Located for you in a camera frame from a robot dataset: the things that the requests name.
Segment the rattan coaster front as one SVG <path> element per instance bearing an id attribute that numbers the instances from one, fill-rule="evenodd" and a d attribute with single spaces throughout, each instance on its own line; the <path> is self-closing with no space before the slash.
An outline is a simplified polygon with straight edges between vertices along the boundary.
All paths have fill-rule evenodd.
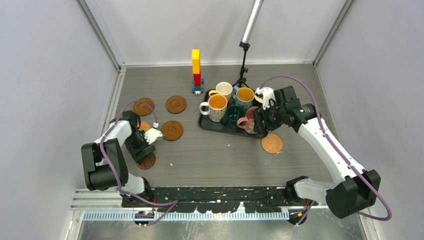
<path id="1" fill-rule="evenodd" d="M 141 121 L 137 125 L 137 127 L 138 127 L 138 131 L 140 131 L 140 132 L 141 131 L 147 132 L 148 130 L 150 130 L 152 128 L 151 125 L 146 121 Z"/>

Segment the rattan coaster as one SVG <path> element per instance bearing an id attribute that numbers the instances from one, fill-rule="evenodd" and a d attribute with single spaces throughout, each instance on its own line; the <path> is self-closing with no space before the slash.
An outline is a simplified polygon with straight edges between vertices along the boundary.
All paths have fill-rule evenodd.
<path id="1" fill-rule="evenodd" d="M 137 125 L 137 127 L 138 127 L 138 131 L 140 131 L 140 132 L 141 131 L 147 132 L 148 130 L 150 130 L 152 128 L 151 125 L 146 121 L 141 121 Z"/>
<path id="2" fill-rule="evenodd" d="M 279 136 L 269 133 L 261 139 L 261 146 L 267 153 L 277 154 L 282 151 L 284 144 Z"/>

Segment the dark brown wooden coaster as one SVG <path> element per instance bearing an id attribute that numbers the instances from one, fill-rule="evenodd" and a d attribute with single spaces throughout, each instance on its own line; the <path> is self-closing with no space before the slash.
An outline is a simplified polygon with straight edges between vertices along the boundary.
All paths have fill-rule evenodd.
<path id="1" fill-rule="evenodd" d="M 137 166 L 142 170 L 148 170 L 154 166 L 156 163 L 156 155 L 152 152 L 148 154 L 141 163 L 138 163 Z"/>

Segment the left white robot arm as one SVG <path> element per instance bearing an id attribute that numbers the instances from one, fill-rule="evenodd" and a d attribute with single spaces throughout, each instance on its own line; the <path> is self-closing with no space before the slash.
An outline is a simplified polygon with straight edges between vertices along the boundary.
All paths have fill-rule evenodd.
<path id="1" fill-rule="evenodd" d="M 126 147 L 141 169 L 149 169 L 156 162 L 155 146 L 140 131 L 140 116 L 125 111 L 110 122 L 108 130 L 96 141 L 81 147 L 84 181 L 90 191 L 116 189 L 127 203 L 148 207 L 154 193 L 146 178 L 129 173 L 123 154 Z"/>

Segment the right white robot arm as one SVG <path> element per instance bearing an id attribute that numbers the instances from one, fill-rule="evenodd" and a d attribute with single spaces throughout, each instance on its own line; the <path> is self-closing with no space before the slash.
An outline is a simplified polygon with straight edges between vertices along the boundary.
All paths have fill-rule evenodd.
<path id="1" fill-rule="evenodd" d="M 258 87 L 255 99 L 262 104 L 253 111 L 255 131 L 268 133 L 282 125 L 291 127 L 316 152 L 332 182 L 300 176 L 286 182 L 285 198 L 291 205 L 312 200 L 328 206 L 343 219 L 373 206 L 381 177 L 354 160 L 331 133 L 314 103 L 301 104 L 293 86 L 274 90 Z"/>

